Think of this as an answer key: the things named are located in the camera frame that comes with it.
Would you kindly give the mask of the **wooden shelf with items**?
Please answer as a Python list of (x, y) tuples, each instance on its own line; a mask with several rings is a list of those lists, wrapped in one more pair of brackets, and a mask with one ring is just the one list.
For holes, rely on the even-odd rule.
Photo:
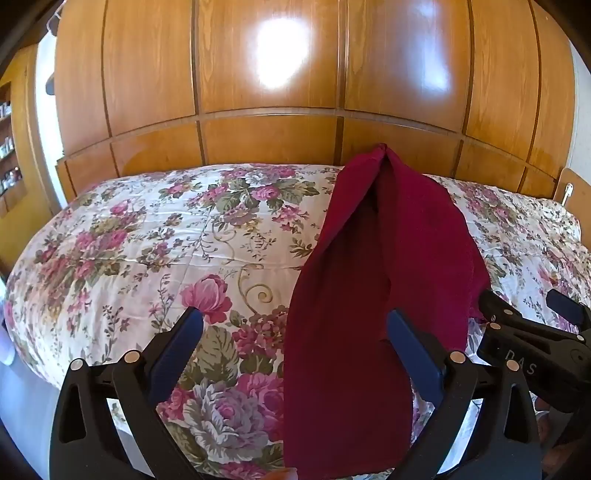
[(1, 195), (1, 272), (10, 273), (31, 238), (60, 211), (39, 133), (35, 80), (37, 45), (19, 50), (1, 78), (1, 100), (11, 103), (1, 137), (14, 151), (1, 160), (1, 172), (17, 167), (21, 179)]

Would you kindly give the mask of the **dark red cloth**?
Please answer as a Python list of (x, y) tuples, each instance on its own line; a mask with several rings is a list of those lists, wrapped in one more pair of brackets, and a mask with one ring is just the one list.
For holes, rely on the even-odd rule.
[(490, 285), (448, 191), (386, 145), (339, 172), (318, 244), (298, 276), (283, 361), (283, 458), (302, 479), (396, 466), (413, 393), (387, 339), (401, 309), (449, 350), (467, 344)]

